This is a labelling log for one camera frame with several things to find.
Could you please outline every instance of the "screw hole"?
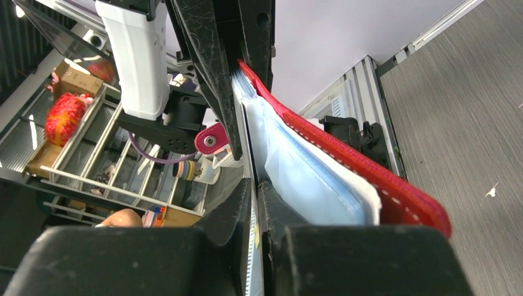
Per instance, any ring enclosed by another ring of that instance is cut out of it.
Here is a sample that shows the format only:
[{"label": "screw hole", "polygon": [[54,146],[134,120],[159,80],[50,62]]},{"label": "screw hole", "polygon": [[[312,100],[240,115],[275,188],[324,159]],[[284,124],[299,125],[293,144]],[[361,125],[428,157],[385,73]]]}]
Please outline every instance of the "screw hole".
[{"label": "screw hole", "polygon": [[258,17],[256,17],[256,24],[260,29],[264,29],[269,24],[269,15],[266,13],[258,14]]}]

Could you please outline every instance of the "metal rivet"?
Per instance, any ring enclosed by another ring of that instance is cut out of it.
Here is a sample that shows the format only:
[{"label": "metal rivet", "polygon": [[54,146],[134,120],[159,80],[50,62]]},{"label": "metal rivet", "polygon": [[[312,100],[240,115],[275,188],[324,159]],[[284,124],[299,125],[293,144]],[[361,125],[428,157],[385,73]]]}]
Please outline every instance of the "metal rivet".
[{"label": "metal rivet", "polygon": [[207,136],[204,139],[204,143],[207,147],[213,147],[214,145],[216,145],[216,138],[214,138],[213,136]]}]

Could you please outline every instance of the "red knitted object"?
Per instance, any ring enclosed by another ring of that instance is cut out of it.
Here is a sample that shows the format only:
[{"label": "red knitted object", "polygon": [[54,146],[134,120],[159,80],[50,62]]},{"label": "red knitted object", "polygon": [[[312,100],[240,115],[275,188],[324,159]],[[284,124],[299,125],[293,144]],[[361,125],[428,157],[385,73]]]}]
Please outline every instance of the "red knitted object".
[{"label": "red knitted object", "polygon": [[108,61],[88,65],[87,71],[91,72],[94,76],[100,78],[105,83],[111,83],[114,78],[113,67]]},{"label": "red knitted object", "polygon": [[85,114],[86,105],[79,96],[66,92],[47,113],[44,135],[48,142],[63,147],[73,136]]},{"label": "red knitted object", "polygon": [[286,125],[377,189],[382,202],[381,224],[428,225],[450,238],[447,211],[436,200],[288,109],[265,88],[243,60],[238,62],[258,95],[274,108]]}]

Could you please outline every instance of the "orange object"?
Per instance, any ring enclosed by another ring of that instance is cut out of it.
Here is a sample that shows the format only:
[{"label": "orange object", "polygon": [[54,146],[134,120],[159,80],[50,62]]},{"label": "orange object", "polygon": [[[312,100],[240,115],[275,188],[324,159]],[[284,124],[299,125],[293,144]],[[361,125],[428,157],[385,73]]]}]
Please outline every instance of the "orange object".
[{"label": "orange object", "polygon": [[151,227],[162,227],[163,222],[163,213],[156,213],[154,221],[152,222]]},{"label": "orange object", "polygon": [[114,79],[113,65],[111,65],[107,60],[88,65],[87,71],[91,72],[94,76],[100,78],[105,83],[111,83]]},{"label": "orange object", "polygon": [[44,135],[48,142],[63,147],[73,136],[86,111],[86,104],[80,96],[66,92],[49,109]]}]

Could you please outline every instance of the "white ceiling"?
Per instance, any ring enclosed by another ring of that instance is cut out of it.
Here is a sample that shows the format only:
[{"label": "white ceiling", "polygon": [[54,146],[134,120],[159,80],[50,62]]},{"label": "white ceiling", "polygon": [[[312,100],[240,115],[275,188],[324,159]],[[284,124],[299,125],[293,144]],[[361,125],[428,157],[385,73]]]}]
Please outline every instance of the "white ceiling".
[{"label": "white ceiling", "polygon": [[[385,62],[461,1],[276,0],[273,94],[299,112],[365,56]],[[92,0],[76,2],[94,10]]]}]

